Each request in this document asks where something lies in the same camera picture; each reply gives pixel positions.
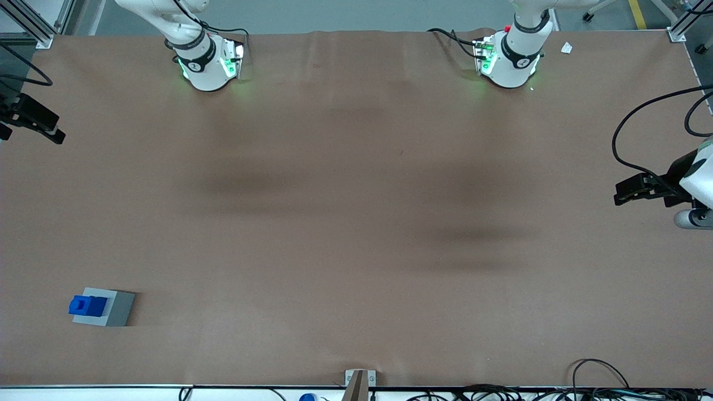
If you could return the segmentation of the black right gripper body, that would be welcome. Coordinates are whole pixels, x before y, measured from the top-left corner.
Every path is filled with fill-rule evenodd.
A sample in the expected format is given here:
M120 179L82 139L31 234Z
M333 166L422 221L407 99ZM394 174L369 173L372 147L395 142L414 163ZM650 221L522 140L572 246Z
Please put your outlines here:
M13 132L13 128L33 129L33 123L29 119L33 106L31 102L20 101L7 105L2 104L1 111L1 139L8 140Z

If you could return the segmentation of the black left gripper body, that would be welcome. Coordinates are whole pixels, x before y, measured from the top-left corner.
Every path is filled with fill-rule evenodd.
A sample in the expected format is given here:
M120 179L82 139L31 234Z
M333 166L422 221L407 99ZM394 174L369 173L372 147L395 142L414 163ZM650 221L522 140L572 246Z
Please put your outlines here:
M663 201L666 208L672 208L682 203L691 203L692 196L681 185L680 180L690 170L697 156L697 150L686 153L671 163L667 173L661 176L662 180L670 186L667 189Z

